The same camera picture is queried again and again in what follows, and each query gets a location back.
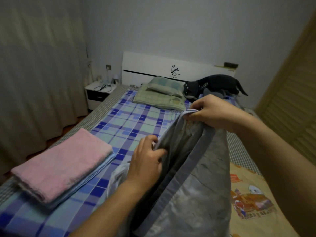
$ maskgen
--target curtain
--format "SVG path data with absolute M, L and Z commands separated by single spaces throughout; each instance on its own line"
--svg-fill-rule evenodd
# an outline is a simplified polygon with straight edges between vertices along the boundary
M 79 0 L 0 0 L 0 174 L 87 115 Z

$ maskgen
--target green plaid pillow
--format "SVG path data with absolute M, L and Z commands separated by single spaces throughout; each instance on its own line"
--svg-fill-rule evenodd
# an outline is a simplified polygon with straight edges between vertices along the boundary
M 133 102 L 145 105 L 152 105 L 162 109 L 173 109 L 177 111 L 184 111 L 185 97 L 168 96 L 147 88 L 146 84 L 143 84 L 137 94 L 134 96 Z
M 182 97 L 184 91 L 182 83 L 161 76 L 154 77 L 151 82 L 148 83 L 147 87 L 148 89 L 177 97 Z

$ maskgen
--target left hand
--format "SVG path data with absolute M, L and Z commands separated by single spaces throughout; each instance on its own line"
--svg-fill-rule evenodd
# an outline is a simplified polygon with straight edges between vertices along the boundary
M 126 182 L 133 185 L 144 194 L 159 179 L 162 163 L 159 159 L 167 154 L 165 149 L 153 151 L 152 142 L 157 143 L 155 135 L 148 135 L 142 138 L 134 150 Z

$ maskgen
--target light blue folded cloth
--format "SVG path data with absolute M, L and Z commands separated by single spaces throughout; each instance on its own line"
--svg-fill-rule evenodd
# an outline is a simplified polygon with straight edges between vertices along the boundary
M 43 205 L 47 207 L 48 209 L 54 209 L 55 207 L 57 207 L 60 203 L 64 202 L 66 199 L 68 199 L 70 196 L 76 193 L 78 189 L 80 189 L 82 186 L 88 183 L 94 176 L 99 174 L 105 167 L 107 167 L 115 158 L 115 156 L 116 156 L 116 153 L 110 154 L 108 157 L 105 158 L 105 160 L 97 168 L 95 168 L 90 174 L 88 174 L 85 178 L 83 178 L 79 183 L 75 184 L 73 187 L 66 190 L 54 201 L 47 204 L 43 204 Z

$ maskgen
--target wooden floor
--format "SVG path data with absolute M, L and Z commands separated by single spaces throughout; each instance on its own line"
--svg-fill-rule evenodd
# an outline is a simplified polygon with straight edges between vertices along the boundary
M 73 127 L 75 127 L 78 123 L 80 123 L 83 119 L 85 119 L 85 117 L 86 116 L 78 117 L 78 121 L 77 121 L 76 124 L 69 125 L 69 126 L 66 126 L 66 127 L 63 128 L 63 134 L 61 136 L 58 136 L 58 137 L 55 137 L 53 139 L 50 139 L 50 140 L 46 141 L 46 149 L 45 150 L 47 150 L 47 148 L 49 148 L 52 144 L 54 144 L 56 141 L 58 141 L 61 137 L 66 135 L 67 132 L 69 132 Z M 29 160 L 29 159 L 33 158 L 34 156 L 37 156 L 38 154 L 44 152 L 45 150 L 41 150 L 41 151 L 38 151 L 38 152 L 36 152 L 34 154 L 28 155 L 26 157 L 26 160 Z M 11 177 L 11 173 L 9 171 L 9 172 L 5 173 L 4 176 L 0 176 L 0 177 L 1 177 L 0 178 L 0 184 L 2 184 L 4 181 L 6 181 L 7 179 L 9 179 Z

